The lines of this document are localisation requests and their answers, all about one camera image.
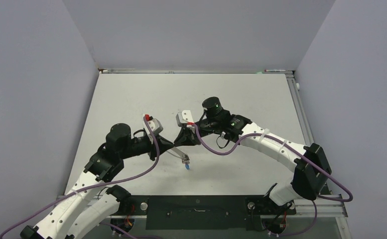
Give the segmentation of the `metal crescent keyring plate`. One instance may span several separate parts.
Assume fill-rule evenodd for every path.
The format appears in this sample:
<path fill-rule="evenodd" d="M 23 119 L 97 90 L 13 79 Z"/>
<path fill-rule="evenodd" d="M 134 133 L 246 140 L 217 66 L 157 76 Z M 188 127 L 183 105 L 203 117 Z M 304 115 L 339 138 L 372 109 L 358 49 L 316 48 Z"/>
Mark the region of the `metal crescent keyring plate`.
<path fill-rule="evenodd" d="M 173 147 L 173 148 L 167 150 L 166 152 L 169 153 L 170 155 L 176 157 L 176 158 L 181 159 L 181 162 L 183 164 L 185 164 L 185 165 L 190 164 L 190 158 L 189 158 L 188 154 L 183 152 L 182 150 L 178 149 L 177 147 Z"/>

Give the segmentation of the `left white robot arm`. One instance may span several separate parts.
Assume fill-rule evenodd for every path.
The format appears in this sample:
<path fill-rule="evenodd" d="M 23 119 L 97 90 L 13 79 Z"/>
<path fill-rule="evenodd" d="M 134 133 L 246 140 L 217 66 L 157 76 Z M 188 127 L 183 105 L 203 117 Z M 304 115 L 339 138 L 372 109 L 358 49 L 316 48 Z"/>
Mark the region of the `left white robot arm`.
<path fill-rule="evenodd" d="M 134 137 L 128 124 L 111 127 L 70 191 L 51 205 L 52 211 L 34 226 L 26 226 L 22 239 L 79 239 L 107 216 L 125 214 L 131 194 L 114 178 L 123 170 L 124 160 L 147 154 L 156 162 L 174 147 L 161 137 L 159 120 L 144 116 L 143 136 Z"/>

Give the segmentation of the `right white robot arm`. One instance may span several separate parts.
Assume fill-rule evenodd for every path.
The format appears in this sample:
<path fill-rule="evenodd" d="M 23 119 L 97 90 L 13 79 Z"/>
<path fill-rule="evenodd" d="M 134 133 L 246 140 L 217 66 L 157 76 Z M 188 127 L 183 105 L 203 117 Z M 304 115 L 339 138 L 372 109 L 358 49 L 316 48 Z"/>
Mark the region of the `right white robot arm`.
<path fill-rule="evenodd" d="M 210 152 L 225 156 L 241 145 L 285 166 L 292 176 L 285 183 L 275 183 L 263 200 L 264 208 L 270 213 L 278 212 L 284 204 L 295 199 L 313 201 L 318 198 L 332 173 L 320 145 L 307 146 L 277 136 L 247 117 L 230 113 L 222 107 L 218 97 L 207 98 L 202 107 L 203 114 L 198 121 L 194 121 L 190 110 L 177 113 L 176 121 L 181 130 L 173 142 L 176 147 L 203 145 Z M 227 152 L 213 150 L 203 140 L 211 134 L 233 142 L 234 146 Z"/>

